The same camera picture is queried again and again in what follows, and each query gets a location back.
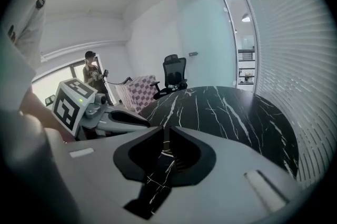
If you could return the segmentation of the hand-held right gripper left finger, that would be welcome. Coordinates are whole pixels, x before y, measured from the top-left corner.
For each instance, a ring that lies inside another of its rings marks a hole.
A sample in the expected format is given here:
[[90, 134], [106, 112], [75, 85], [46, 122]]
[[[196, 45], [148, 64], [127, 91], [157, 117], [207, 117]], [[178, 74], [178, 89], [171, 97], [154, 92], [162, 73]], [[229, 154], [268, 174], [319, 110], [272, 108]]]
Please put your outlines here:
[[163, 224], [146, 185], [163, 148], [162, 127], [64, 145], [80, 224]]

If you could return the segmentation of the red white checkered tablecloth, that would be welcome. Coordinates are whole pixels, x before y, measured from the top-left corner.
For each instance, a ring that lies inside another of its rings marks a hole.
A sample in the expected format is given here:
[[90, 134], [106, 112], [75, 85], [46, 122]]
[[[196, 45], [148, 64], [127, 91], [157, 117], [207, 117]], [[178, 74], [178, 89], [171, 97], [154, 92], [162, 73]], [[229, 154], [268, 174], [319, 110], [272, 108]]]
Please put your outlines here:
[[154, 101], [153, 96], [157, 93], [155, 86], [151, 86], [154, 82], [156, 82], [154, 75], [146, 75], [115, 85], [115, 89], [125, 108], [139, 113]]

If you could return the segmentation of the frosted glass door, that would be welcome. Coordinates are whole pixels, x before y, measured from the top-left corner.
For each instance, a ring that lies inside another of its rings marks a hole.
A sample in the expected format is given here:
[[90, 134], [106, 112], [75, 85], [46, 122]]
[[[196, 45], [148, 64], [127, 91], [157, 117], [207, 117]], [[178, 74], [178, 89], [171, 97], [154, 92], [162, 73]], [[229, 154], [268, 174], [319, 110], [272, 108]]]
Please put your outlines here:
[[176, 0], [176, 5], [188, 85], [235, 87], [236, 47], [225, 1]]

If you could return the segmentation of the person's white printed shirt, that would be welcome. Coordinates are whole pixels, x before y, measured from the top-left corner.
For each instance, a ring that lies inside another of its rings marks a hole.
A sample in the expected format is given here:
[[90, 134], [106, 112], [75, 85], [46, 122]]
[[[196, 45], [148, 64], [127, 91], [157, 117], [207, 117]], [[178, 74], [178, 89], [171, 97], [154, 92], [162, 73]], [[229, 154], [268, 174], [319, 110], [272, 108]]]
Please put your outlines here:
[[36, 1], [11, 0], [0, 18], [0, 109], [20, 110], [40, 67], [46, 4]]

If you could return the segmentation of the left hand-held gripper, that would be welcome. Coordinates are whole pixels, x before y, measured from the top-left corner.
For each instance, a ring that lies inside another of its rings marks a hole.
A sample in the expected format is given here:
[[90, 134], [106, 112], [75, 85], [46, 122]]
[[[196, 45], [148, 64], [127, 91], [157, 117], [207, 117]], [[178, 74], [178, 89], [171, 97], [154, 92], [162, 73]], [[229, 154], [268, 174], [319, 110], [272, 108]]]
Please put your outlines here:
[[102, 121], [100, 118], [106, 109], [104, 94], [99, 94], [78, 78], [72, 78], [59, 83], [52, 114], [74, 137], [80, 125], [112, 133], [132, 133], [150, 127], [146, 119], [124, 111], [107, 112], [111, 121]]

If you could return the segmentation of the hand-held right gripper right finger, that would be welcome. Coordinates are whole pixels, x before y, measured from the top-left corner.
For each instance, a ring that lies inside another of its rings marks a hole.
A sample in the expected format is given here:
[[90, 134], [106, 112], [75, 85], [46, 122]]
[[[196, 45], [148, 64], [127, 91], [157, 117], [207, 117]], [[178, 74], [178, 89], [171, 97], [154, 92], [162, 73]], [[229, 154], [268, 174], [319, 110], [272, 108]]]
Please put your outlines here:
[[198, 161], [179, 173], [157, 211], [158, 224], [285, 224], [304, 192], [286, 171], [252, 148], [200, 131], [174, 127], [171, 150]]

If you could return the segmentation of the person's left forearm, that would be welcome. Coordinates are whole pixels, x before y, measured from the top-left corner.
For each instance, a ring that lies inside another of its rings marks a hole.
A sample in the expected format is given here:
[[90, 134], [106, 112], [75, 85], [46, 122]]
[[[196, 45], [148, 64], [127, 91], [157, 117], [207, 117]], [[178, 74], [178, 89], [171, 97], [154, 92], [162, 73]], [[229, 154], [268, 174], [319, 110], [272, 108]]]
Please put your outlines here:
[[36, 117], [44, 128], [57, 130], [65, 142], [73, 141], [73, 136], [56, 120], [52, 112], [43, 105], [39, 98], [33, 93], [32, 86], [27, 90], [20, 111]]

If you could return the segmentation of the black shelf rack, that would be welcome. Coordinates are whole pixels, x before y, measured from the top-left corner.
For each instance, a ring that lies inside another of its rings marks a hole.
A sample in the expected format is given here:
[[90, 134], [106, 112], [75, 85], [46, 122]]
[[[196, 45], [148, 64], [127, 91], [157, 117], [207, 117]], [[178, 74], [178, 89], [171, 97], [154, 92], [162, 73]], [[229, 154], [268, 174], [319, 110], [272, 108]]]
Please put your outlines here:
[[239, 49], [238, 53], [238, 85], [253, 86], [255, 82], [255, 51]]

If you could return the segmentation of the white venetian blinds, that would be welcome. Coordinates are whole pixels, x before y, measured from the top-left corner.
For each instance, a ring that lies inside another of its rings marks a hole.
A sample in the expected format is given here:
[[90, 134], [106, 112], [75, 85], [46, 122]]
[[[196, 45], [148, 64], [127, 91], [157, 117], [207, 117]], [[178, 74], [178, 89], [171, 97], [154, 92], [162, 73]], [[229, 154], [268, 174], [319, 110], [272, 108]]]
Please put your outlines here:
[[337, 23], [325, 0], [247, 0], [257, 37], [255, 91], [278, 106], [299, 149], [297, 179], [320, 181], [337, 152]]

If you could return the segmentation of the black mesh office chair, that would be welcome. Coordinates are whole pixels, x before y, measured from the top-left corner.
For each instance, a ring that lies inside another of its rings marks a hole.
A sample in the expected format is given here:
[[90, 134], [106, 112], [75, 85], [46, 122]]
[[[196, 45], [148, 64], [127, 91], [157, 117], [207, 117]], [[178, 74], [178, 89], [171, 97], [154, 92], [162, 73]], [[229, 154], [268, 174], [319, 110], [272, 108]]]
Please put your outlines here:
[[151, 87], [157, 89], [157, 93], [153, 96], [155, 100], [161, 97], [177, 92], [179, 90], [187, 89], [187, 79], [185, 79], [186, 58], [179, 58], [177, 54], [166, 56], [163, 62], [163, 69], [165, 75], [165, 87], [159, 89], [160, 82], [153, 82]]

